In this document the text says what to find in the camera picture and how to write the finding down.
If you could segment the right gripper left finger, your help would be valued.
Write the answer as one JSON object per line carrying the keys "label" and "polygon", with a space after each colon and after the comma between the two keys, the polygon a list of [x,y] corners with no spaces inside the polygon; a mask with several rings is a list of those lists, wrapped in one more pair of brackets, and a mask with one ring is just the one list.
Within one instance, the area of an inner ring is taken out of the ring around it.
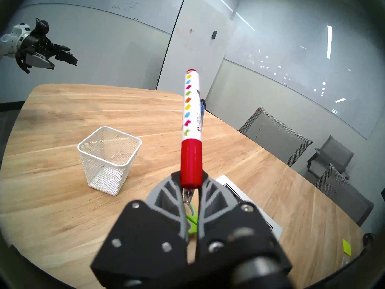
{"label": "right gripper left finger", "polygon": [[91,263],[99,283],[123,289],[188,267],[189,223],[180,172],[129,202]]}

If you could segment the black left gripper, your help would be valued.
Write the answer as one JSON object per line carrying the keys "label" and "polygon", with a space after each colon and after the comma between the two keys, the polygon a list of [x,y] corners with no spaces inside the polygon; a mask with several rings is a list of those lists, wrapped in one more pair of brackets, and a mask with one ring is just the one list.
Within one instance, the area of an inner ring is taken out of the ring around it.
{"label": "black left gripper", "polygon": [[54,69],[55,65],[45,56],[55,56],[56,60],[77,66],[78,59],[70,52],[70,48],[64,45],[52,43],[47,33],[30,33],[19,37],[17,42],[17,56],[26,54],[26,66]]}

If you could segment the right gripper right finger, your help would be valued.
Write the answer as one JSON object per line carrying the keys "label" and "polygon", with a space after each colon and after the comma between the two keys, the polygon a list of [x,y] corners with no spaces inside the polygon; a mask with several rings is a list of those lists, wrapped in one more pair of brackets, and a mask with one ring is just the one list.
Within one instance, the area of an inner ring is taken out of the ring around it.
{"label": "right gripper right finger", "polygon": [[292,265],[278,242],[283,228],[240,190],[206,172],[198,192],[199,287],[291,289]]}

